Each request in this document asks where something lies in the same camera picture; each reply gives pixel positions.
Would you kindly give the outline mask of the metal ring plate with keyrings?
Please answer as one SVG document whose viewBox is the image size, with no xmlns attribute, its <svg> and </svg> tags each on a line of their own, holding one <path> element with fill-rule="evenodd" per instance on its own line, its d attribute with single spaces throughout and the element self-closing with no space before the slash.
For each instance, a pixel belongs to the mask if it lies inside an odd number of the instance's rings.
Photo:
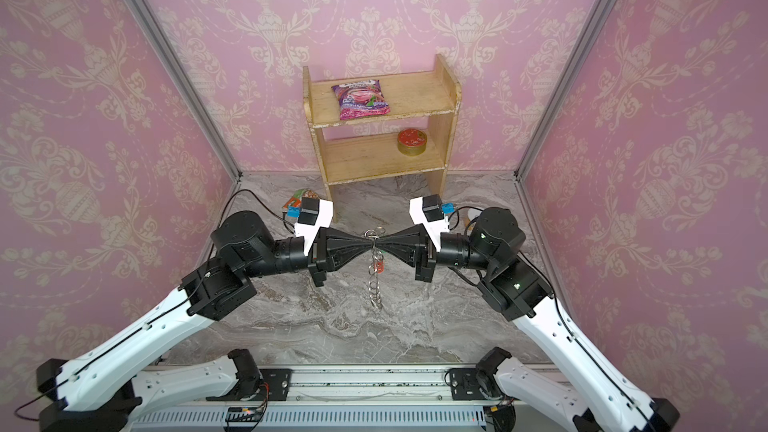
<svg viewBox="0 0 768 432">
<path fill-rule="evenodd" d="M 379 275 L 384 271 L 384 255 L 378 248 L 377 241 L 386 234 L 383 227 L 375 227 L 365 232 L 364 237 L 371 242 L 371 258 L 368 268 L 367 290 L 371 306 L 375 310 L 383 309 Z"/>
</svg>

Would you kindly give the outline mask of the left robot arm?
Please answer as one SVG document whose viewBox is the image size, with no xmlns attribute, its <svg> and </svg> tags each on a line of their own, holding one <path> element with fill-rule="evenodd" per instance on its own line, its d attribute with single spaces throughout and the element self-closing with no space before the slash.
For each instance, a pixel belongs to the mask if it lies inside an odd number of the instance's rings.
<svg viewBox="0 0 768 432">
<path fill-rule="evenodd" d="M 261 217 L 239 211 L 212 233 L 214 254 L 186 275 L 152 310 L 83 355 L 49 359 L 36 370 L 41 431 L 123 431 L 153 412 L 199 399 L 240 401 L 257 395 L 263 378 L 246 349 L 210 362 L 151 372 L 163 353 L 224 319 L 253 298 L 254 279 L 309 271 L 317 286 L 371 247 L 330 226 L 332 205 L 320 204 L 275 239 Z"/>
</svg>

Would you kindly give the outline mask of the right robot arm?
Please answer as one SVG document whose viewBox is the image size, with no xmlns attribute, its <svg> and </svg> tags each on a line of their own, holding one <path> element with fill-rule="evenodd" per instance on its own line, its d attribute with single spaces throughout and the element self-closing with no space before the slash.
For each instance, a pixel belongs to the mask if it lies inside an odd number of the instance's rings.
<svg viewBox="0 0 768 432">
<path fill-rule="evenodd" d="M 524 241 L 512 212 L 490 207 L 468 234 L 454 234 L 446 219 L 419 213 L 412 227 L 373 243 L 413 266 L 423 282 L 438 266 L 476 271 L 473 285 L 485 302 L 532 339 L 569 383 L 562 386 L 496 347 L 476 365 L 488 395 L 520 399 L 567 431 L 672 430 L 678 409 L 644 392 L 602 354 L 560 305 L 550 281 L 525 258 Z"/>
</svg>

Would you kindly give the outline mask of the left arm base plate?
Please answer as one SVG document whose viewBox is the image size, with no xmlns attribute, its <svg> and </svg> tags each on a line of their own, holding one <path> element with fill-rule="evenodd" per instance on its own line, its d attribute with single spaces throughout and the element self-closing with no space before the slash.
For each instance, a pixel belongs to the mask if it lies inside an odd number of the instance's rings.
<svg viewBox="0 0 768 432">
<path fill-rule="evenodd" d="M 287 400 L 293 370 L 289 368 L 260 369 L 254 377 L 237 378 L 226 394 L 206 397 L 206 401 L 282 402 Z"/>
</svg>

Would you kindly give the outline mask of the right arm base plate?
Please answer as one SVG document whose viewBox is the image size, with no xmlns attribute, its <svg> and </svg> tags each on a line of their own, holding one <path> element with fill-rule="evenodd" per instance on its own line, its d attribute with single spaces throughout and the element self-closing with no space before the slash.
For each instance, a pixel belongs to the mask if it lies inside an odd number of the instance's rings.
<svg viewBox="0 0 768 432">
<path fill-rule="evenodd" d="M 517 397 L 503 393 L 499 386 L 475 368 L 449 368 L 444 375 L 454 401 L 491 401 L 511 403 Z"/>
</svg>

